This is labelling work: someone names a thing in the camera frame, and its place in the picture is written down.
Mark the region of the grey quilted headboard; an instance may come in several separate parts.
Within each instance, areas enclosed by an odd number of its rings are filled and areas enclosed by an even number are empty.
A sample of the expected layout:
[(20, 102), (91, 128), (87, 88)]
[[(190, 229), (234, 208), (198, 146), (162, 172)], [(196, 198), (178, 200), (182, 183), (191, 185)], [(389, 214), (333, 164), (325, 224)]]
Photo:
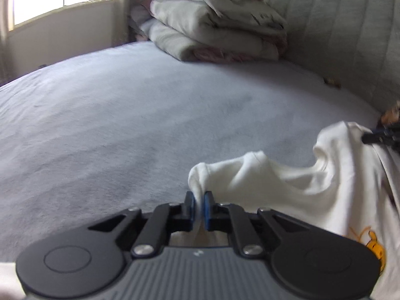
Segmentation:
[(399, 100), (399, 0), (265, 1), (287, 20), (287, 60), (379, 111)]

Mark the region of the folded grey pink quilt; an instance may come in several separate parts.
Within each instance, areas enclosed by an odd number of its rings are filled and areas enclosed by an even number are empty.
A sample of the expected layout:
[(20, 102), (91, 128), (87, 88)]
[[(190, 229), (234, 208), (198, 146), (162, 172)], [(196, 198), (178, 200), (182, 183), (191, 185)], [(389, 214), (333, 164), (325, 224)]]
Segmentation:
[(148, 0), (131, 26), (183, 62), (276, 61), (288, 46), (286, 20), (264, 0)]

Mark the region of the grey bed sheet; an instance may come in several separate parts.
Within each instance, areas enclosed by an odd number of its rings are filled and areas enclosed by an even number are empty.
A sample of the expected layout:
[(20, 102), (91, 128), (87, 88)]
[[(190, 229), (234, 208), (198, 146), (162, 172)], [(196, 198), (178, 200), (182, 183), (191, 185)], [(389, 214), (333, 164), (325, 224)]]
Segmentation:
[(289, 62), (185, 63), (149, 42), (36, 70), (1, 88), (1, 261), (131, 205), (180, 201), (198, 163), (262, 150), (311, 165), (321, 129), (378, 116)]

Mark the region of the cream long sleeve sweatshirt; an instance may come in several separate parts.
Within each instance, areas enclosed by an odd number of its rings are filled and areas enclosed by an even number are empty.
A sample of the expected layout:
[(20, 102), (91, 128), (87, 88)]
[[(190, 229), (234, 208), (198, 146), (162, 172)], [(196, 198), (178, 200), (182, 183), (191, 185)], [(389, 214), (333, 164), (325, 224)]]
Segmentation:
[(399, 298), (399, 155), (361, 141), (365, 127), (337, 122), (322, 129), (314, 165), (293, 167), (252, 151), (220, 162), (200, 162), (188, 174), (196, 202), (212, 192), (219, 203), (254, 213), (270, 207), (345, 236), (381, 262), (374, 299)]

